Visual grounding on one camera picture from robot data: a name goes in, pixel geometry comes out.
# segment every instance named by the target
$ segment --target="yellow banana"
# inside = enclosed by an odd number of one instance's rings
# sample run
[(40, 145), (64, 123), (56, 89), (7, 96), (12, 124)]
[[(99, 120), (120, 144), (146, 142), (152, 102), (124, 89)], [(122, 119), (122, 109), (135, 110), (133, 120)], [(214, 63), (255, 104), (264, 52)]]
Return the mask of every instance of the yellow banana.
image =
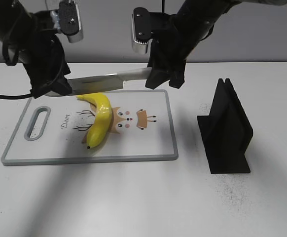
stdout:
[(109, 99), (102, 93), (78, 95), (77, 98), (96, 106), (95, 121), (86, 138), (88, 148), (96, 147), (104, 140), (112, 119)]

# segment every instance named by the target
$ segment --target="deer antler drawing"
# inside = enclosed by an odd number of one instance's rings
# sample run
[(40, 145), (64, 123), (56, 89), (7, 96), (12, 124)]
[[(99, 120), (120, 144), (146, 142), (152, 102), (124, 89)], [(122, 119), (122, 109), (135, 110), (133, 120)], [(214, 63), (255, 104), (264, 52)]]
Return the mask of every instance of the deer antler drawing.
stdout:
[(87, 123), (86, 125), (88, 125), (88, 126), (86, 126), (86, 127), (77, 126), (77, 127), (73, 128), (73, 129), (78, 129), (78, 131), (86, 131), (86, 130), (88, 130), (90, 127), (92, 127), (93, 124)]
[(90, 114), (88, 117), (95, 116), (95, 114), (91, 110), (82, 110), (81, 112), (76, 112), (79, 115)]

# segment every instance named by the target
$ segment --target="knife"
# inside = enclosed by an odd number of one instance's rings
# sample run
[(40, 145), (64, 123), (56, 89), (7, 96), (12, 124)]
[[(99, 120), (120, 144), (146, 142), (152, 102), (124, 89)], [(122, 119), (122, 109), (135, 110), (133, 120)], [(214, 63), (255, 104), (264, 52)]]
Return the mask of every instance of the knife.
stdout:
[[(103, 76), (68, 79), (68, 83), (72, 87), (72, 93), (67, 96), (123, 89), (125, 81), (146, 80), (150, 73), (151, 68), (140, 68)], [(62, 96), (53, 91), (45, 95)]]

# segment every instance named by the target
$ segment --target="black stand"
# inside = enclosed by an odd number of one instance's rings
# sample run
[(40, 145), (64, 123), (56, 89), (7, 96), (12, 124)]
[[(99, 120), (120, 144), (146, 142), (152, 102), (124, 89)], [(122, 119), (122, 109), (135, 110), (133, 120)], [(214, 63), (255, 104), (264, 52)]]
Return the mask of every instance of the black stand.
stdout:
[(209, 115), (197, 120), (211, 173), (250, 173), (244, 153), (253, 129), (230, 79), (219, 79)]

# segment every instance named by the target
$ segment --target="white tabletop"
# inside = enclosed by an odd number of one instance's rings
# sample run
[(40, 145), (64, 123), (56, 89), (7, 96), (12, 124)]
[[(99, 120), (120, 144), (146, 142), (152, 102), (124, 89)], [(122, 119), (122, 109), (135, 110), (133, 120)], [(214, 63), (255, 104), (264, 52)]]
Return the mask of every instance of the white tabletop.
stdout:
[[(69, 78), (144, 66), (70, 64)], [(218, 78), (231, 79), (254, 129), (251, 174), (210, 174), (196, 116), (209, 113)], [(160, 87), (169, 93), (176, 161), (0, 161), (0, 237), (287, 236), (287, 63), (190, 63), (185, 81), (180, 90)], [(29, 88), (22, 65), (0, 64), (0, 93)], [(25, 102), (0, 100), (0, 157)]]

